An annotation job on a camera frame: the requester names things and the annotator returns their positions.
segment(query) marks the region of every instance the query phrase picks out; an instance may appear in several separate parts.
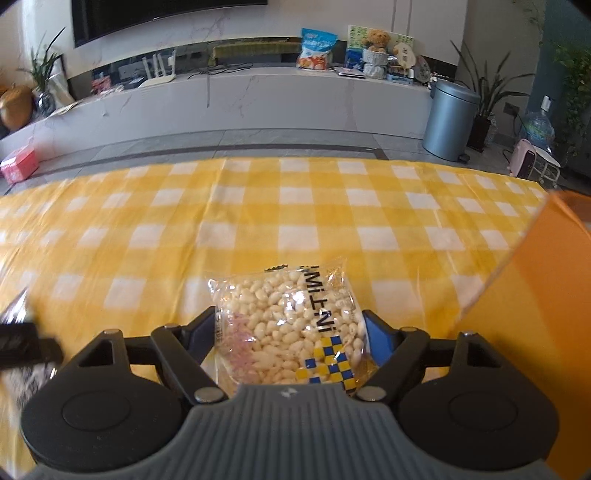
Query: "clear plastic bag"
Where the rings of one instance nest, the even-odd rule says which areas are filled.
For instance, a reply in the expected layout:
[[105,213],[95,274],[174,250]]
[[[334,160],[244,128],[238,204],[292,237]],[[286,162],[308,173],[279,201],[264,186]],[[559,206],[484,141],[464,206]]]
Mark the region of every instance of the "clear plastic bag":
[[342,264],[284,267],[210,282],[218,381],[354,391],[367,376],[366,329]]
[[[0,323],[35,322],[36,316],[28,299],[27,289],[23,290],[0,313]],[[29,399],[57,372],[55,363],[38,364],[6,370],[2,381],[16,406],[21,410]]]

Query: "blue and yellow checkered logo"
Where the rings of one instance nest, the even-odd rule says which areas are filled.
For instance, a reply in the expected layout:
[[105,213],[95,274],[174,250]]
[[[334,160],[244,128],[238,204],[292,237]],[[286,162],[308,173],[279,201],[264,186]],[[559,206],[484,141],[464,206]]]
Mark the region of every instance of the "blue and yellow checkered logo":
[[[321,383],[320,376],[328,375],[331,383],[342,383],[347,393],[354,392],[355,378],[340,336],[323,338],[320,341],[322,347],[314,349],[314,358],[306,360],[306,367],[295,372],[296,378],[309,383]],[[324,363],[317,363],[316,358],[324,358]]]

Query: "pink box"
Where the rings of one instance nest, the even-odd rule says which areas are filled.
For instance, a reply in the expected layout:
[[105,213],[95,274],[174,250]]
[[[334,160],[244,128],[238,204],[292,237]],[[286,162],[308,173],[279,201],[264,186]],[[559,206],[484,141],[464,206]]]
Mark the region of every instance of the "pink box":
[[0,163],[0,171],[10,185],[29,178],[39,168],[33,147],[22,147],[12,152]]

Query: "yellow checkered tablecloth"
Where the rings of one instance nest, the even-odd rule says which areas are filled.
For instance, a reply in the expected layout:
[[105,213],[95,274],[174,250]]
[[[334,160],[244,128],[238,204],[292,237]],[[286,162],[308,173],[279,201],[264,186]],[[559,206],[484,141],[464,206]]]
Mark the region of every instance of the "yellow checkered tablecloth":
[[[405,161],[209,160],[67,180],[0,201],[0,305],[29,287],[70,357],[209,305],[210,277],[347,260],[359,303],[445,336],[524,233],[535,183]],[[6,396],[0,465],[32,465]]]

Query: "gray gripper housing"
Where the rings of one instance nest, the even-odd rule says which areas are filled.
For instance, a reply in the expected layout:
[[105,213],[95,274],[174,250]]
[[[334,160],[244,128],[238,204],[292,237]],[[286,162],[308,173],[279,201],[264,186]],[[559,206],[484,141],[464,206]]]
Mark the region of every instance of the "gray gripper housing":
[[134,465],[102,473],[38,465],[25,476],[72,479],[560,480],[541,460],[504,472],[440,462],[411,443],[387,406],[353,400],[340,385],[244,385],[231,400],[193,407],[171,442]]

